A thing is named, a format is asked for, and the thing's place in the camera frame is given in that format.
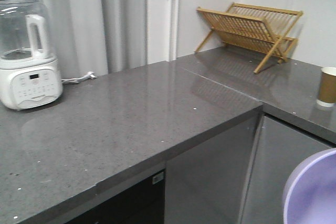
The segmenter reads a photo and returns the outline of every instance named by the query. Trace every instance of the gray curtain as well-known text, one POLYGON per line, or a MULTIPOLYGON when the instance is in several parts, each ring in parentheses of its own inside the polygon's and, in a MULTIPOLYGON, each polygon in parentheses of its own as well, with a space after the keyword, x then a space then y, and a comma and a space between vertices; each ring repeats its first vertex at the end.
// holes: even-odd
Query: gray curtain
POLYGON ((63 78, 146 64, 145 0, 40 0, 63 78))

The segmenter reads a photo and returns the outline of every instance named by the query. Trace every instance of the cabinet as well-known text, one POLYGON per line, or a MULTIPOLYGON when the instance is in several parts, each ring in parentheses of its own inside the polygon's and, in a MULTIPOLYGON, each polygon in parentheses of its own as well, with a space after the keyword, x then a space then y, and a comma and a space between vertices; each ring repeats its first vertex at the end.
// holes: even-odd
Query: cabinet
POLYGON ((66 224, 163 224, 164 174, 153 175, 66 224))
POLYGON ((239 223, 253 117, 166 164, 165 224, 239 223))
POLYGON ((304 159, 331 148, 269 117, 264 118, 242 224, 283 224, 282 191, 304 159))

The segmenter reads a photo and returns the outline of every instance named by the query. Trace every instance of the display screen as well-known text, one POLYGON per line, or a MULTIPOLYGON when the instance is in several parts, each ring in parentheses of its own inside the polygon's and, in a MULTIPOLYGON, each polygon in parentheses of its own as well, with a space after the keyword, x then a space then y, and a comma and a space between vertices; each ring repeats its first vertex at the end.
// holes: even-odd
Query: display screen
POLYGON ((39 77, 39 76, 38 76, 38 73, 29 76, 30 79, 36 79, 36 78, 38 78, 38 77, 39 77))

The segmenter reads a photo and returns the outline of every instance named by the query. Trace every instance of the control panel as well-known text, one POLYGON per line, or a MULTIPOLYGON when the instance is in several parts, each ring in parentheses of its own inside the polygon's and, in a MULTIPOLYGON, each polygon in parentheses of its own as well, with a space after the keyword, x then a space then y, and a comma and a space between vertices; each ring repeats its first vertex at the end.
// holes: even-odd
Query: control panel
POLYGON ((50 69, 21 73, 12 80, 13 97, 22 108, 42 105, 58 98, 59 82, 56 73, 50 69))

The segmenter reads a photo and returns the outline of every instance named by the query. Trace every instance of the black cabinet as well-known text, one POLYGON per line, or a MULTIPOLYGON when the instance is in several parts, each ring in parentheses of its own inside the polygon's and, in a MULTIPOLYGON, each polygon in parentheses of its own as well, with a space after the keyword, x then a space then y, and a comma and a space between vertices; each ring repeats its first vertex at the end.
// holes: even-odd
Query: black cabinet
POLYGON ((161 171, 67 224, 163 224, 164 184, 161 171))

